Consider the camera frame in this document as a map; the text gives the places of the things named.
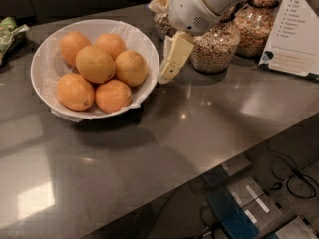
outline robotic hand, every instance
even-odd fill
[[[216,25],[221,13],[246,0],[169,0],[169,21],[178,29],[172,38],[166,38],[164,54],[159,69],[161,84],[171,81],[183,67],[193,48],[192,35],[202,35]]]

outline bowl of oranges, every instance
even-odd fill
[[[31,80],[53,114],[94,120],[140,107],[157,84],[159,69],[158,51],[138,28],[87,20],[58,30],[41,44]]]

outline wire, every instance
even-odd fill
[[[270,170],[271,170],[272,175],[281,181],[286,180],[286,182],[285,182],[286,188],[287,188],[287,191],[291,195],[293,195],[294,197],[299,198],[299,199],[311,199],[311,198],[317,197],[316,187],[319,189],[319,184],[315,179],[313,179],[311,176],[309,176],[307,174],[300,172],[298,170],[296,162],[290,156],[288,156],[285,153],[279,152],[277,150],[271,149],[269,142],[267,143],[267,150],[268,150],[268,153],[272,156],[272,159],[270,162]],[[290,172],[292,175],[290,175],[288,177],[288,179],[282,178],[276,173],[276,171],[274,169],[275,161],[281,162],[282,164],[286,165],[290,169]],[[301,182],[302,184],[304,184],[306,186],[306,188],[308,189],[309,194],[303,195],[303,194],[296,192],[295,190],[292,190],[292,187],[293,187],[292,184],[295,183],[295,181],[298,181],[298,182]],[[282,182],[277,182],[273,185],[273,187],[271,189],[272,190],[279,190],[281,188],[282,188]]]

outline metallic table surface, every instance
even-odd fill
[[[118,117],[60,119],[33,90],[33,55],[97,18],[139,27],[161,57],[144,5],[31,28],[0,73],[0,238],[81,238],[319,112],[318,84],[235,57],[217,75],[187,64]]]

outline floor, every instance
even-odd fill
[[[252,177],[269,194],[271,202],[282,207],[276,212],[277,215],[264,223],[260,234],[255,238],[265,238],[296,216],[305,217],[313,230],[319,230],[319,196],[300,198],[307,198],[314,192],[319,194],[318,184],[315,183],[319,182],[319,115],[250,149],[236,159],[239,158],[247,160],[248,164],[228,176],[220,185],[235,184],[242,178]],[[315,191],[311,192],[296,176],[288,181],[287,188],[287,179],[293,175],[293,171],[310,176],[307,179]],[[207,195],[214,190],[206,177],[199,177],[83,239],[195,238],[205,229],[207,223],[217,222],[206,201]],[[215,238],[227,237],[218,230]]]

